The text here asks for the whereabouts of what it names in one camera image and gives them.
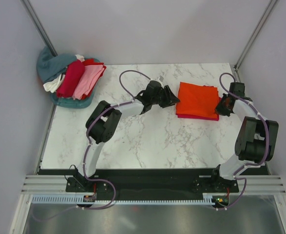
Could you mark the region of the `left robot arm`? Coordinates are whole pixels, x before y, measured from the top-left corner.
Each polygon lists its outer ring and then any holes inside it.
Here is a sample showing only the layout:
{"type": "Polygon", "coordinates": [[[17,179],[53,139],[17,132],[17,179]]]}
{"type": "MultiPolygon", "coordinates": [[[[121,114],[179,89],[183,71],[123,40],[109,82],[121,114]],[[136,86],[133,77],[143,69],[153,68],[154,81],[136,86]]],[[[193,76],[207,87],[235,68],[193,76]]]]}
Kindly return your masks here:
{"type": "Polygon", "coordinates": [[[128,117],[142,115],[153,105],[161,108],[174,106],[180,99],[174,95],[168,85],[152,80],[146,89],[140,91],[132,100],[111,105],[101,101],[86,122],[87,147],[81,163],[83,175],[77,180],[77,186],[84,192],[94,186],[91,178],[95,174],[97,161],[106,142],[114,135],[119,122],[128,117]]]}

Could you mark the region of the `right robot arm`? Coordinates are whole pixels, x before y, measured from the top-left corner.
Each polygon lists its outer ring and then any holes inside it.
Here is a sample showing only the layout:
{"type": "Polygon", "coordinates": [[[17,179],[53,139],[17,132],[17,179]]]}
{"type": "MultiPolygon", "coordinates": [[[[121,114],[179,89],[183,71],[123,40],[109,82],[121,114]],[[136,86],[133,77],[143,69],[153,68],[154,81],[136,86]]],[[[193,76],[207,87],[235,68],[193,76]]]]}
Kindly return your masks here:
{"type": "Polygon", "coordinates": [[[240,82],[230,84],[229,92],[223,94],[215,110],[221,116],[235,114],[242,122],[233,156],[218,165],[216,176],[210,179],[211,188],[221,192],[227,187],[227,180],[235,180],[246,169],[258,168],[272,159],[279,124],[255,109],[252,100],[245,96],[245,85],[240,82]]]}

